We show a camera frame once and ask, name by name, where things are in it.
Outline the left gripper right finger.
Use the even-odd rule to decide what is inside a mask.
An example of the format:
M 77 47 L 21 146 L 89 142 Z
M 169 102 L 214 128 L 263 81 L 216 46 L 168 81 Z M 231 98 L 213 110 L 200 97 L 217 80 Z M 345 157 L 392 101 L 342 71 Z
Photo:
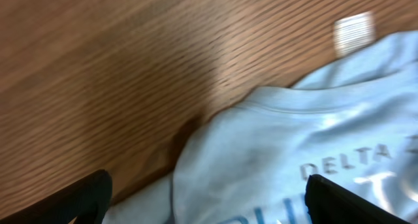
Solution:
M 313 224 L 408 224 L 319 174 L 308 178 L 304 202 Z

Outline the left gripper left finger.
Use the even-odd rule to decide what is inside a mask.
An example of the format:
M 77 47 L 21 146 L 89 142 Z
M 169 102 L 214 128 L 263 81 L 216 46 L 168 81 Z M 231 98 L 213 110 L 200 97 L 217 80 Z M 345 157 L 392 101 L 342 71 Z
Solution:
M 101 224 L 112 198 L 112 178 L 97 170 L 1 220 L 2 224 Z

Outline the light blue printed t-shirt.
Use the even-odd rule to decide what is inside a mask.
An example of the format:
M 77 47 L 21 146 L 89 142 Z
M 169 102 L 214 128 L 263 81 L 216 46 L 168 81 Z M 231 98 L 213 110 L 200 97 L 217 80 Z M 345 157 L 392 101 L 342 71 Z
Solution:
M 105 223 L 309 223 L 320 174 L 417 222 L 417 32 L 388 35 L 290 88 L 259 87 L 188 140 L 174 172 Z

